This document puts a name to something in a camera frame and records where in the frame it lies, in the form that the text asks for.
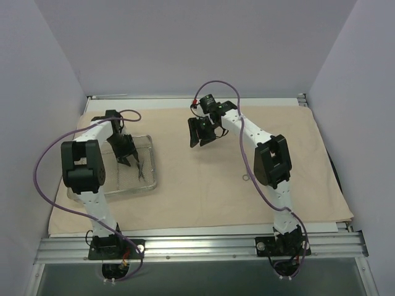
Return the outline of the steel forceps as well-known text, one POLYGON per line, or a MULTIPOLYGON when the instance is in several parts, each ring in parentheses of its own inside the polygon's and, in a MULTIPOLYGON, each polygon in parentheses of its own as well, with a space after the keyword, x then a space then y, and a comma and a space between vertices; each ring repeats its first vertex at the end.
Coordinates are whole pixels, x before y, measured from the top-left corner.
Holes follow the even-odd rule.
POLYGON ((144 181, 145 180, 144 171, 143 171, 144 170, 144 162, 143 161, 137 162, 136 167, 138 169, 138 180, 144 181))

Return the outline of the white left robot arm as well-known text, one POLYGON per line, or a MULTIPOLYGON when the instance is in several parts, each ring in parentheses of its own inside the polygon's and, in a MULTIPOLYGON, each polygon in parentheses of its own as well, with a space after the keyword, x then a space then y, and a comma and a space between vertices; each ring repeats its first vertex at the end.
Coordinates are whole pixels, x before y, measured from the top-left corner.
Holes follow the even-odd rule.
POLYGON ((102 248, 109 258, 118 258, 124 253, 125 244, 104 195, 106 170, 101 146, 108 142, 121 165, 131 167, 128 158, 133 157, 138 176, 142 174, 143 165, 132 136, 126 132, 121 111, 106 110, 105 115, 92 118, 89 127, 81 132, 79 137, 61 144, 62 179, 77 195, 85 207, 86 217, 92 221, 91 247, 102 248))

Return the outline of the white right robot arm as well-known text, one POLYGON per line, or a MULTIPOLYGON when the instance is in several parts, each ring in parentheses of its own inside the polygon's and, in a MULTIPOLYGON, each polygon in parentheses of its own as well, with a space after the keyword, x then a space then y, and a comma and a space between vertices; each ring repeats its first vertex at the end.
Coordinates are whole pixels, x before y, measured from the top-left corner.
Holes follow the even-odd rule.
POLYGON ((304 228, 293 212, 290 193, 291 157, 284 136, 274 136, 246 118, 232 102, 216 102, 209 95, 193 100, 194 117, 188 119, 190 147, 204 146, 232 132, 239 137, 239 147, 246 171, 267 205, 273 210, 274 247, 280 254, 296 248, 304 228))

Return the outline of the wire mesh instrument tray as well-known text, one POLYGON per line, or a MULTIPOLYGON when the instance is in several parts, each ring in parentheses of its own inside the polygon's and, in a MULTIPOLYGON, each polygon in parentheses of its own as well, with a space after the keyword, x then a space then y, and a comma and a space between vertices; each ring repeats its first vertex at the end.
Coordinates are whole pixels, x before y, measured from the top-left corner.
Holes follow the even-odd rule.
POLYGON ((128 160, 131 167, 119 164, 108 142, 101 146, 101 154, 106 170, 106 180, 103 185, 104 195, 107 199, 123 198, 134 194, 151 191, 157 186, 156 164, 152 137, 150 135, 133 138, 139 160, 144 162, 145 180, 138 180, 138 169, 133 156, 128 160))

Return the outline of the beige cloth wrap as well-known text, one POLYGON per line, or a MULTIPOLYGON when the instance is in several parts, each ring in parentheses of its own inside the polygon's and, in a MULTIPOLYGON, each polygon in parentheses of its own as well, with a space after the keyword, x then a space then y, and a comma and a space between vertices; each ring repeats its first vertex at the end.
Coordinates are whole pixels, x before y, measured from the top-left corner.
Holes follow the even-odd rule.
MULTIPOLYGON (((241 110, 261 129, 286 138, 293 210, 304 223, 352 219, 308 108, 244 106, 241 110)), ((122 231, 273 221, 272 210, 254 185, 243 180, 246 169, 237 135, 190 148, 188 109, 143 110, 141 114, 141 121, 127 123, 126 129, 134 136, 152 137, 157 187, 107 199, 122 231)))

